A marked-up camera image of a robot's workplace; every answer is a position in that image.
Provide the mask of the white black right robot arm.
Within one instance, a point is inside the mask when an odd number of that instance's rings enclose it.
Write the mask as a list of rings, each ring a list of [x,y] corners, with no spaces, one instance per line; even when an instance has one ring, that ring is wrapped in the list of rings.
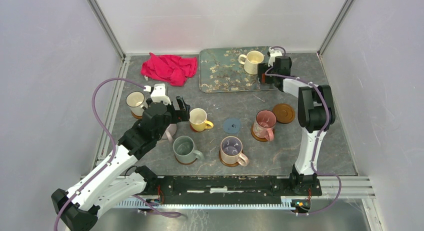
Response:
[[[272,84],[279,91],[297,98],[297,120],[302,128],[302,139],[288,187],[293,194],[302,195],[309,186],[318,184],[319,151],[336,115],[331,87],[292,76],[291,66],[290,57],[277,56],[271,65],[259,64],[257,75],[261,84]]]

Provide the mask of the red round coaster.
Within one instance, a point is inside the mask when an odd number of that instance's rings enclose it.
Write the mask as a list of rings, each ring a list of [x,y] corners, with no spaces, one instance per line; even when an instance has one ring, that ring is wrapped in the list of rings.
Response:
[[[195,130],[191,125],[190,125],[190,129],[193,131],[193,132],[195,132],[195,133],[198,133],[198,131],[197,130]]]

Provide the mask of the white mug black handle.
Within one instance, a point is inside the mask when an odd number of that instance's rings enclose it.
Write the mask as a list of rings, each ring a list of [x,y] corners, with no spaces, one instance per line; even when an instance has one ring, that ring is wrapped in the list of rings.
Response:
[[[140,91],[133,91],[126,97],[126,104],[132,114],[142,117],[144,111],[148,108],[145,95]]]

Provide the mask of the grey-green ceramic mug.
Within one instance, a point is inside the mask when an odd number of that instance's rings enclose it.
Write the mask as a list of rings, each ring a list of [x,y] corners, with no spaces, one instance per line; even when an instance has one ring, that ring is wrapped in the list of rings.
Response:
[[[175,158],[183,163],[192,162],[194,159],[204,159],[203,153],[198,150],[194,140],[186,135],[179,136],[174,140],[172,150]]]

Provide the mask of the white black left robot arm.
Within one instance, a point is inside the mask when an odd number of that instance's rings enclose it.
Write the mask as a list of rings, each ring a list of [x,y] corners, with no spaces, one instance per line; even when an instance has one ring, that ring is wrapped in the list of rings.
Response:
[[[178,110],[171,103],[150,101],[142,119],[123,134],[106,159],[74,186],[59,188],[51,195],[57,221],[72,231],[89,231],[105,212],[126,198],[156,191],[157,175],[146,166],[137,167],[116,184],[112,182],[151,151],[170,124],[189,121],[190,106],[181,96],[176,100]]]

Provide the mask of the lilac ceramic mug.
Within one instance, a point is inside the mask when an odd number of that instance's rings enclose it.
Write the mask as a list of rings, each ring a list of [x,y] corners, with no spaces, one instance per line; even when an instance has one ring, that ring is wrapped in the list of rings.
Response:
[[[175,123],[171,123],[165,130],[164,134],[162,135],[162,140],[168,140],[170,143],[174,141],[173,136],[175,135],[177,131],[177,125]]]

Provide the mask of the blue round coaster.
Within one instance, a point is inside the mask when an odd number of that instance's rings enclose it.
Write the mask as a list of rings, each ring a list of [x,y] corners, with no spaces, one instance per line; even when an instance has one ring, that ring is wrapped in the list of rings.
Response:
[[[241,121],[239,118],[227,118],[223,124],[222,129],[227,134],[237,134],[241,129]]]

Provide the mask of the yellow ceramic mug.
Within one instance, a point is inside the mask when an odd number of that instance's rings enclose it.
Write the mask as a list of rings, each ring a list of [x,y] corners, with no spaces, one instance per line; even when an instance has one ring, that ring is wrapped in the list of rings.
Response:
[[[207,112],[202,108],[194,108],[190,111],[189,122],[196,132],[203,132],[214,127],[214,124],[208,120]]]

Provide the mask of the glossy wooden ridged coaster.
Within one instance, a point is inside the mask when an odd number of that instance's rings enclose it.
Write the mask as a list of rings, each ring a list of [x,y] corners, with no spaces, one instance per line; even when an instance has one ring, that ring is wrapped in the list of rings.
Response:
[[[191,161],[191,162],[188,162],[188,163],[185,163],[185,162],[181,162],[181,161],[179,161],[178,159],[176,159],[176,161],[179,163],[179,164],[181,164],[181,165],[192,165],[193,163],[195,163],[196,161],[197,161],[198,159],[196,158],[196,159],[194,159],[193,161]]]

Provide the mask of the beige pink tall mug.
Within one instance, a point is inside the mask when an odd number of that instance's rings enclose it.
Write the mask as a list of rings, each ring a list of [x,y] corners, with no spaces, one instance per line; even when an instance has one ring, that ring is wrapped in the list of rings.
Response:
[[[235,136],[227,136],[221,141],[219,153],[227,164],[238,162],[243,167],[249,164],[249,158],[243,153],[243,143]]]

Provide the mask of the small orange cup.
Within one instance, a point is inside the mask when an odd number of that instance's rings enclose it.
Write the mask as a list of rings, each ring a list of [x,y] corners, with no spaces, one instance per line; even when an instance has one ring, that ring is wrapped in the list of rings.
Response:
[[[264,73],[261,75],[261,83],[262,84],[265,84],[266,83],[266,76],[265,76]]]

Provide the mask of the green floral serving tray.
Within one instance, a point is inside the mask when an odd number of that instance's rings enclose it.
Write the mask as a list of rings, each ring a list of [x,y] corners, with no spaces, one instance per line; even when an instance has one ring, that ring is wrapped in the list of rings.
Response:
[[[273,84],[259,83],[238,62],[239,55],[259,51],[268,62],[268,46],[207,48],[199,53],[199,88],[205,93],[275,90]]]

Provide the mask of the pink floral patterned mug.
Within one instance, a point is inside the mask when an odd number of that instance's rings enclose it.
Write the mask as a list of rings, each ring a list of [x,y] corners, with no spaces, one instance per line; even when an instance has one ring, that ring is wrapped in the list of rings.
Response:
[[[276,116],[270,110],[261,110],[257,113],[252,129],[259,138],[265,138],[268,142],[275,138],[274,131],[277,123]]]

